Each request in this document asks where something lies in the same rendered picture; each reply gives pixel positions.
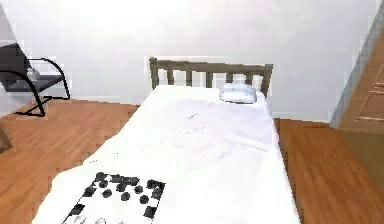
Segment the black and white checkers board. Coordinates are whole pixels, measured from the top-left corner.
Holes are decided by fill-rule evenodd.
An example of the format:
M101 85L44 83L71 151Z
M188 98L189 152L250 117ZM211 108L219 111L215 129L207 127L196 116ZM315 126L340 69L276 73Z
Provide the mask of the black and white checkers board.
M98 172L61 224L153 224L165 183Z

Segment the small grey object on chair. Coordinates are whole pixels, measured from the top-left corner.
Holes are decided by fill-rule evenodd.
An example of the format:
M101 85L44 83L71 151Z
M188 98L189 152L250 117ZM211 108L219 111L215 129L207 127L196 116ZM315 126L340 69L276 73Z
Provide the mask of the small grey object on chair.
M33 82L40 79L40 73L37 70L35 70L34 68L28 68L27 69L27 76Z

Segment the white bed with wooden headboard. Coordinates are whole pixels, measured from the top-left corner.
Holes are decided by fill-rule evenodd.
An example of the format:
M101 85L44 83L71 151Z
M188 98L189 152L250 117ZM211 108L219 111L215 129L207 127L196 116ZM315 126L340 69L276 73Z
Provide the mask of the white bed with wooden headboard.
M59 173L31 224L61 224L98 172L165 183L153 224L301 224L265 96L158 85L81 165Z

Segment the black cantilever chair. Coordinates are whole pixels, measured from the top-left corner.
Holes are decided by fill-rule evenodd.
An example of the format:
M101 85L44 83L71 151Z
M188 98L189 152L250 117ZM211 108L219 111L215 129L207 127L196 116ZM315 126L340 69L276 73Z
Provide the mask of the black cantilever chair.
M31 61L43 61L52 65L57 75L39 75L33 79L29 73L36 72ZM62 82L64 85L65 97L44 96L40 99L40 93L54 85ZM48 58L28 58L18 43L12 43L0 47L0 83L6 92L31 93L35 98L36 105L24 112L17 112L17 115L44 117L46 112L43 105L50 100L69 100L71 98L68 83L63 69L53 60Z

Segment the white pillow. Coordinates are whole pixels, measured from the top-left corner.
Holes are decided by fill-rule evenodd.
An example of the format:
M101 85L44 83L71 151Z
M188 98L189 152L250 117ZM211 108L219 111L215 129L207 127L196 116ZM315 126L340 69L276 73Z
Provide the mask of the white pillow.
M257 101L257 94L250 85L225 83L220 88L219 98L224 102L253 104Z

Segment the brown wooden room door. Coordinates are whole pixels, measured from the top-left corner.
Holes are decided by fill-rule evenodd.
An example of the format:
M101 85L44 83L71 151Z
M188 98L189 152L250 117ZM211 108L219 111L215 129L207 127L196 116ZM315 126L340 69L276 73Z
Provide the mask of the brown wooden room door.
M384 29L369 56L338 129L384 134Z

